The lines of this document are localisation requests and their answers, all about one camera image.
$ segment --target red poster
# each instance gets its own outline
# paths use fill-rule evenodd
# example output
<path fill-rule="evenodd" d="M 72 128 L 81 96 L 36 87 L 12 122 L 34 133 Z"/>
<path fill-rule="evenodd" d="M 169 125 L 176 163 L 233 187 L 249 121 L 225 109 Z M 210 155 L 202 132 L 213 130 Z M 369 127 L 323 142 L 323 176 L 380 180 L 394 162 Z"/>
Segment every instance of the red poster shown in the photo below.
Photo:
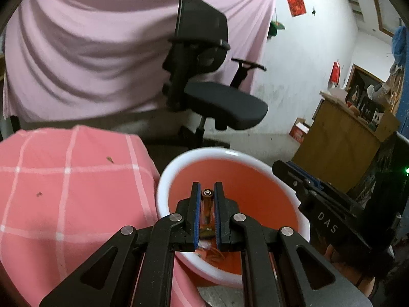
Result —
<path fill-rule="evenodd" d="M 293 17 L 306 14 L 304 0 L 287 0 Z"/>

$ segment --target pink plaid tablecloth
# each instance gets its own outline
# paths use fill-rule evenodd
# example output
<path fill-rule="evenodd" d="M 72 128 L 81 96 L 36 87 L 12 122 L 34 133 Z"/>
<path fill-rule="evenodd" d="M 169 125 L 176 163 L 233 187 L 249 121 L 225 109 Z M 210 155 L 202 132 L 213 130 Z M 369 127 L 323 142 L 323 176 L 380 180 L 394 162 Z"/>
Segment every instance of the pink plaid tablecloth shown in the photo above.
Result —
<path fill-rule="evenodd" d="M 140 138 L 76 126 L 0 143 L 0 260 L 37 307 L 122 226 L 157 221 L 159 174 Z M 204 306 L 175 261 L 171 304 Z"/>

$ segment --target black seat cushion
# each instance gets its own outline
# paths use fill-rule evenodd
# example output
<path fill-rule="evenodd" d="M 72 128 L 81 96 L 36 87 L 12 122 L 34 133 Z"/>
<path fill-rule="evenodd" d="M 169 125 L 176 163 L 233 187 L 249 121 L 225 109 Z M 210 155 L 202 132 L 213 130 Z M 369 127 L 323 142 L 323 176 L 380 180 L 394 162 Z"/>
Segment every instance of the black seat cushion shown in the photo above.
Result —
<path fill-rule="evenodd" d="M 188 82 L 185 95 L 189 109 L 235 130 L 254 127 L 268 111 L 264 101 L 220 83 Z"/>

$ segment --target pink tablecloth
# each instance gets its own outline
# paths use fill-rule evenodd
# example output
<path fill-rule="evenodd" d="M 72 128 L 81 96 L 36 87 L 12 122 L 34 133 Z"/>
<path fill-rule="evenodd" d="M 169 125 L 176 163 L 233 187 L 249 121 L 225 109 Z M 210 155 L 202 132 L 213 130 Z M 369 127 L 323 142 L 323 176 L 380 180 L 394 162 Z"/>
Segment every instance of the pink tablecloth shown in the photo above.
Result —
<path fill-rule="evenodd" d="M 0 260 L 31 307 L 122 226 L 157 221 L 158 178 L 134 135 L 77 126 L 0 143 Z M 171 305 L 204 306 L 178 261 Z"/>
<path fill-rule="evenodd" d="M 24 0 L 7 25 L 4 114 L 62 121 L 163 107 L 178 1 Z M 232 47 L 207 79 L 230 84 L 230 58 L 260 62 L 274 0 L 205 1 L 226 14 Z"/>

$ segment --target office chair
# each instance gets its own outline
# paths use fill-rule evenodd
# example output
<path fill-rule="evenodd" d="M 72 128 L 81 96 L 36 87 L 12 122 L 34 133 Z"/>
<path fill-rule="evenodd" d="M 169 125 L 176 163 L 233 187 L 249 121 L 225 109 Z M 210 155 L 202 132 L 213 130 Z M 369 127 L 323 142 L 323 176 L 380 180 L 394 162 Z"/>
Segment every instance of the office chair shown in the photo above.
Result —
<path fill-rule="evenodd" d="M 175 35 L 169 41 L 172 47 L 162 65 L 171 74 L 162 89 L 167 96 L 166 105 L 173 112 L 191 109 L 202 119 L 195 133 L 182 126 L 177 140 L 147 143 L 189 149 L 205 146 L 229 148 L 229 143 L 203 139 L 206 119 L 214 118 L 217 130 L 226 130 L 227 127 L 245 130 L 260 123 L 267 114 L 267 104 L 238 88 L 249 70 L 267 69 L 233 58 L 239 68 L 229 87 L 215 82 L 189 81 L 195 75 L 216 71 L 230 50 L 226 16 L 202 0 L 179 0 Z"/>

